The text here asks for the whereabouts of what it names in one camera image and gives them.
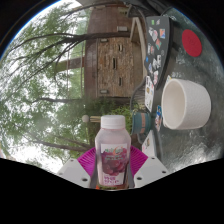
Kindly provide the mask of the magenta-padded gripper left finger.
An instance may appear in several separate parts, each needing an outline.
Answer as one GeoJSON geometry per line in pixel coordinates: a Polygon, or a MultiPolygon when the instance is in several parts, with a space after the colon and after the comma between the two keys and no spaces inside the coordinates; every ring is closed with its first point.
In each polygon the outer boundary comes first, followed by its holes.
{"type": "Polygon", "coordinates": [[[95,149],[91,148],[77,159],[70,158],[57,175],[83,188],[92,188],[95,183],[93,179],[95,162],[95,149]]]}

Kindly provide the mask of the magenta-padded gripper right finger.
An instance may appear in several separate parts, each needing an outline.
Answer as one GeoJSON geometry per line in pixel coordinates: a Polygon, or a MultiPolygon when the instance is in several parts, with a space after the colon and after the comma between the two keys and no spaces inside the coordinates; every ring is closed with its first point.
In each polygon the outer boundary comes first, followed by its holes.
{"type": "Polygon", "coordinates": [[[156,156],[147,156],[134,146],[131,147],[128,168],[130,189],[146,186],[168,174],[169,171],[156,156]]]}

